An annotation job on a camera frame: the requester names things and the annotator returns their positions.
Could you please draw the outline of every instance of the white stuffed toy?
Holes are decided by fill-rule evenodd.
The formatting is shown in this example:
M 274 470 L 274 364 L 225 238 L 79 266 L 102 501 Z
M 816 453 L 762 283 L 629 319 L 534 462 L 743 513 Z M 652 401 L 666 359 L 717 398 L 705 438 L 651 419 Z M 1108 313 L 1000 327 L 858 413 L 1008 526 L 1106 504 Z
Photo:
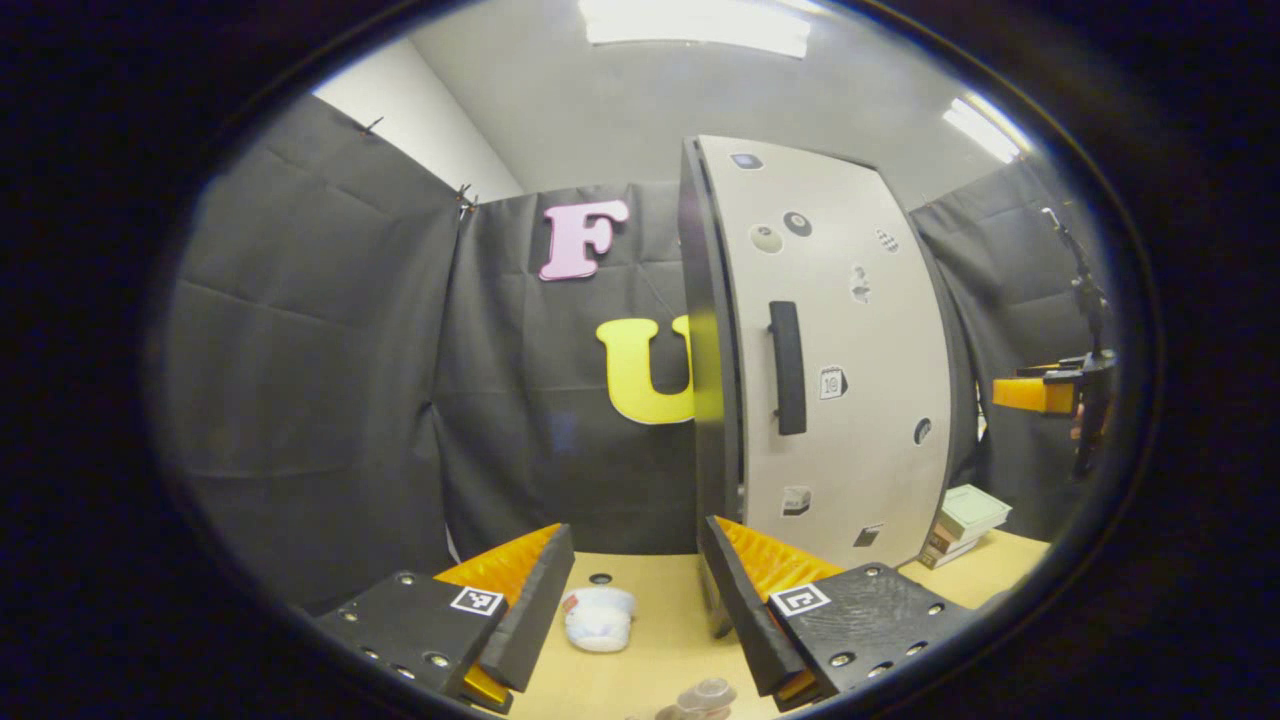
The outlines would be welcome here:
M 631 639 L 636 598 L 617 588 L 579 588 L 564 593 L 568 642 L 588 652 L 618 652 Z

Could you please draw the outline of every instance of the stack of books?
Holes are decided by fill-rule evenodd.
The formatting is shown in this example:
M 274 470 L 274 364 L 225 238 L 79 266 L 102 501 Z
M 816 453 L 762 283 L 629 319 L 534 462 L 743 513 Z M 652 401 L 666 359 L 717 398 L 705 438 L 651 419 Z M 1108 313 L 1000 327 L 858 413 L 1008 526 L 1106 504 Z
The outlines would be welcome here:
M 937 569 L 969 552 L 987 530 L 1005 524 L 1010 510 L 973 486 L 948 489 L 920 562 Z

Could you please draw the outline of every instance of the black door handle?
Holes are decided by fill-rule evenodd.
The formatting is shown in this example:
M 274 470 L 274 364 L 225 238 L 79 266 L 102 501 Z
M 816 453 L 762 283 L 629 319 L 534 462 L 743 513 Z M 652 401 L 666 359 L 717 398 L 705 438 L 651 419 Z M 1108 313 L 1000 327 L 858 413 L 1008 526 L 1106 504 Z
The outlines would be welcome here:
M 808 428 L 804 404 L 804 356 L 800 354 L 800 318 L 796 304 L 769 302 L 769 333 L 778 372 L 778 434 L 797 436 Z

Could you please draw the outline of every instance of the gray fabric backdrop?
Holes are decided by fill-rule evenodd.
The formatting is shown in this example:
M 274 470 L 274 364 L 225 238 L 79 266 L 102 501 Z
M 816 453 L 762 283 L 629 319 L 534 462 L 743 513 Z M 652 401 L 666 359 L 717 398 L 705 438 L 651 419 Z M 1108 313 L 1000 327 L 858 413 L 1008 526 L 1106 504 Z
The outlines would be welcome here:
M 324 609 L 439 570 L 434 388 L 454 193 L 311 96 L 215 177 L 168 322 L 168 429 L 230 550 Z
M 956 302 L 983 392 L 987 433 L 954 483 L 972 482 L 1010 503 L 1004 529 L 1052 539 L 1088 489 L 1068 479 L 1075 443 L 1069 419 L 991 405 L 995 378 L 1089 351 L 1075 306 L 1075 260 L 1041 210 L 1051 208 L 1107 283 L 1106 256 L 1080 205 L 1057 176 L 1018 161 L 911 213 Z
M 548 523 L 586 552 L 694 552 L 692 423 L 643 425 L 613 409 L 600 323 L 648 318 L 659 392 L 689 383 L 676 184 L 543 192 L 463 220 L 444 313 L 435 421 L 449 529 L 466 557 Z M 589 278 L 545 282 L 554 205 L 622 200 Z

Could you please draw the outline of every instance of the table surface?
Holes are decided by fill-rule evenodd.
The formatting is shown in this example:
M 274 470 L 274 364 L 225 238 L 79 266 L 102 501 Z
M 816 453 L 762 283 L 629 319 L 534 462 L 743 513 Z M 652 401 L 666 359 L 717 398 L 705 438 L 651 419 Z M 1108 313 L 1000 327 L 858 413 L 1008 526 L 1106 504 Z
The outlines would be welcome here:
M 968 553 L 937 570 L 918 561 L 899 570 L 946 600 L 973 609 L 1014 587 L 1047 547 L 991 530 Z M 557 610 L 529 691 L 516 693 L 512 720 L 652 720 L 690 685 L 713 676 L 724 678 L 737 691 L 732 719 L 780 715 L 772 698 L 755 694 L 737 635 L 712 638 L 696 555 L 579 552 L 566 589 L 590 587 L 588 577 L 594 573 L 613 575 L 609 587 L 636 596 L 631 643 L 609 655 L 577 650 L 564 634 L 563 612 Z

